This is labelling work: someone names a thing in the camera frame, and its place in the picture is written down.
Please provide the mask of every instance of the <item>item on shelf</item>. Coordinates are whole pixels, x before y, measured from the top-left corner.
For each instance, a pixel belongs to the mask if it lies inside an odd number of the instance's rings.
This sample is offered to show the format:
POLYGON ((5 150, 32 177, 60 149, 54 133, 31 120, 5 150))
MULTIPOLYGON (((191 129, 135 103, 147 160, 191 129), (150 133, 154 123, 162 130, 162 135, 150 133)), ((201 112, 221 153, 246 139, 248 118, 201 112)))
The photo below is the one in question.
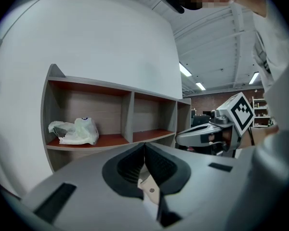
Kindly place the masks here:
POLYGON ((53 121, 48 131, 55 133, 60 144, 86 144, 95 145, 99 134, 95 122, 91 118, 77 118, 73 123, 53 121))

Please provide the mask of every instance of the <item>fluorescent light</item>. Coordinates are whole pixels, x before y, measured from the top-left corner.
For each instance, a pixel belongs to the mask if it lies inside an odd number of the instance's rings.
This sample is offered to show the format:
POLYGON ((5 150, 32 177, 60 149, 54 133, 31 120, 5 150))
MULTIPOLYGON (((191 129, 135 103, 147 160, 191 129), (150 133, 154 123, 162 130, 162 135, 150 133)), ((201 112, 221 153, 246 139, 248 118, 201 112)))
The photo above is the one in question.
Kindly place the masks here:
POLYGON ((180 66, 180 71, 186 76, 186 77, 190 77, 192 76, 192 74, 182 66, 181 63, 179 63, 179 66, 180 66))
POLYGON ((258 74, 259 74, 259 72, 254 73, 254 76, 253 76, 253 77, 251 78, 251 80, 250 80, 250 85, 251 85, 252 83, 254 83, 255 79, 256 79, 257 76, 258 76, 258 74))
POLYGON ((196 85, 199 86, 201 90, 206 90, 201 83, 196 83, 196 85))

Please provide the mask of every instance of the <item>wall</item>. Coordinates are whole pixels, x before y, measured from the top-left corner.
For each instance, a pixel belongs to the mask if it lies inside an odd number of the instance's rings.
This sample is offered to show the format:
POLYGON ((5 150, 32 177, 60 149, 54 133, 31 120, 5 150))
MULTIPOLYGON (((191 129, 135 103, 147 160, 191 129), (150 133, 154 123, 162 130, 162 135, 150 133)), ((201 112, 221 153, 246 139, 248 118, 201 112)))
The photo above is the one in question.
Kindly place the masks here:
MULTIPOLYGON (((0 25, 0 38, 32 2, 0 25)), ((40 0, 0 47, 0 183, 23 196, 51 175, 40 130, 45 77, 56 63, 86 77, 181 98, 171 26, 130 0, 40 0)))
MULTIPOLYGON (((216 94, 207 94, 191 97, 192 109, 197 110, 197 114, 202 114, 203 111, 211 111, 217 109, 220 105, 226 102, 230 97, 236 95, 240 91, 224 92, 216 94)), ((263 98, 263 89, 255 90, 244 90, 242 91, 246 96, 247 100, 252 102, 252 97, 255 99, 263 98)))

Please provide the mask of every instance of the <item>white ceiling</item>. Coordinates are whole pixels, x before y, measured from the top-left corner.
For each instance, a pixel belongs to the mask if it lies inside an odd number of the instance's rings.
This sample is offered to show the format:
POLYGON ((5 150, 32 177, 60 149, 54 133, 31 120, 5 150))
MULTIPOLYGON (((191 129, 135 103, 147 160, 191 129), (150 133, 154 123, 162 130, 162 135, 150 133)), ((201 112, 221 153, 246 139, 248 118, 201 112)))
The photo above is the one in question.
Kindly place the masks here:
POLYGON ((164 17, 173 30, 179 60, 192 76, 182 74, 184 96, 260 88, 251 52, 255 38, 252 12, 228 7, 175 13, 161 0, 136 0, 164 17), (201 91, 195 83, 207 89, 201 91))

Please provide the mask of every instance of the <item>plastic bag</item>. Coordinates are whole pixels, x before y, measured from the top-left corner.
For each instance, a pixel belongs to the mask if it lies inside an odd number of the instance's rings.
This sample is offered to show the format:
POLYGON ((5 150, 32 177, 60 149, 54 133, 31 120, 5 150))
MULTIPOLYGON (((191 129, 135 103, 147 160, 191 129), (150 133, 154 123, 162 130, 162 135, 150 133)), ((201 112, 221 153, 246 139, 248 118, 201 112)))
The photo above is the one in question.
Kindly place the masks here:
POLYGON ((53 121, 48 131, 55 133, 60 144, 86 144, 95 145, 98 140, 98 131, 91 118, 77 118, 75 123, 53 121))

